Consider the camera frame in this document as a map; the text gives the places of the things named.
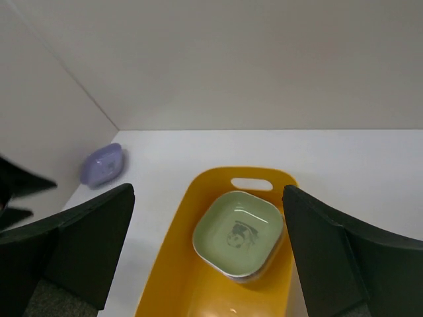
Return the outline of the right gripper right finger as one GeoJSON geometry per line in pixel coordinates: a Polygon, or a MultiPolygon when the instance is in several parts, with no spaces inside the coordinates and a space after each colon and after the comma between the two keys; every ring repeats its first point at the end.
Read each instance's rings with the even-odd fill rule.
{"type": "Polygon", "coordinates": [[[309,316],[421,316],[422,241],[377,228],[294,185],[282,196],[309,316]]]}

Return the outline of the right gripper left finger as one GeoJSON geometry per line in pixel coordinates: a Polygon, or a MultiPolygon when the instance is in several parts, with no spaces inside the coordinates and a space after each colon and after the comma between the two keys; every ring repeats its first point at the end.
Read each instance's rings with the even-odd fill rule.
{"type": "Polygon", "coordinates": [[[39,221],[1,232],[1,315],[48,309],[66,316],[82,304],[103,310],[135,205],[117,186],[39,221]]]}

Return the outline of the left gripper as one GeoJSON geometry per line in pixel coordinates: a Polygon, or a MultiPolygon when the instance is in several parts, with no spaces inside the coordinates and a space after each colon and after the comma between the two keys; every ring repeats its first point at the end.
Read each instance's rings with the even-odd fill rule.
{"type": "Polygon", "coordinates": [[[56,187],[54,181],[27,171],[1,157],[1,228],[9,228],[34,214],[28,209],[11,207],[12,200],[56,187]]]}

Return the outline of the lavender plate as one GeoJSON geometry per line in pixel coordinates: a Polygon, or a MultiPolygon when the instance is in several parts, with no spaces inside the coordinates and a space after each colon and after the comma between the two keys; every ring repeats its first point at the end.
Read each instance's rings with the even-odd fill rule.
{"type": "Polygon", "coordinates": [[[124,152],[121,144],[111,143],[91,153],[84,161],[80,183],[97,188],[118,177],[124,167],[124,152]]]}

